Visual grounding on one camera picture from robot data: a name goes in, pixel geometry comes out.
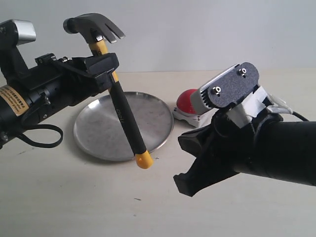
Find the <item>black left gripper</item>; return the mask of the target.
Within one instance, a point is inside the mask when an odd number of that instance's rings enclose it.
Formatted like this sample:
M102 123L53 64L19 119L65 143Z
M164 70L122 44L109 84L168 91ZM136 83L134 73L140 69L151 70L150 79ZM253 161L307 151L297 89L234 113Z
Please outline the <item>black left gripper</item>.
M5 53L5 116L51 116L67 106L110 89L118 81L115 53L57 60L36 58L28 68L20 53Z

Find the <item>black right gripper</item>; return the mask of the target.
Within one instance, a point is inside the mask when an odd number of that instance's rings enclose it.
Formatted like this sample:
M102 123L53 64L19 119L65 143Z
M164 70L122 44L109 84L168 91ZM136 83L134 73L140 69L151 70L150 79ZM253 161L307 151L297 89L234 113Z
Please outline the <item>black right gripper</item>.
M280 121L282 116L262 111L252 122L239 128L228 115L218 111L210 124L181 134L177 138L181 149L197 159L186 173L173 176L179 193L193 197L237 175L232 168L233 161L253 154L259 132L265 125Z

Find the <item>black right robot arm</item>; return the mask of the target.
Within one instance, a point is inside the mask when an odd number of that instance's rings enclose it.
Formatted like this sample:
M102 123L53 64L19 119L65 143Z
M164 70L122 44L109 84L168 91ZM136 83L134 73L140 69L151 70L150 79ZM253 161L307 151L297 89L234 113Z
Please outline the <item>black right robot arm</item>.
M316 184L316 124L285 122L261 112L243 128L223 111L209 125L178 137L181 149L195 157L186 173L173 177L187 196L245 173L308 186Z

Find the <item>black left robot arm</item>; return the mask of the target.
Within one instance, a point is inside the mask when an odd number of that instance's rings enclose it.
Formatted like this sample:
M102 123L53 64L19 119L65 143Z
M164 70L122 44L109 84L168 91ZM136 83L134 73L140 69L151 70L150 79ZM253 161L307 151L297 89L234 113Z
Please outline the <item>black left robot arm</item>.
M112 72L119 66L115 53L101 56L57 59L53 53L35 59L28 68L17 49L0 54L0 69L7 84L0 88L0 144L14 138L38 148L54 148L61 142L41 143L25 131L47 129L63 135L62 129L42 121L68 106L112 87Z

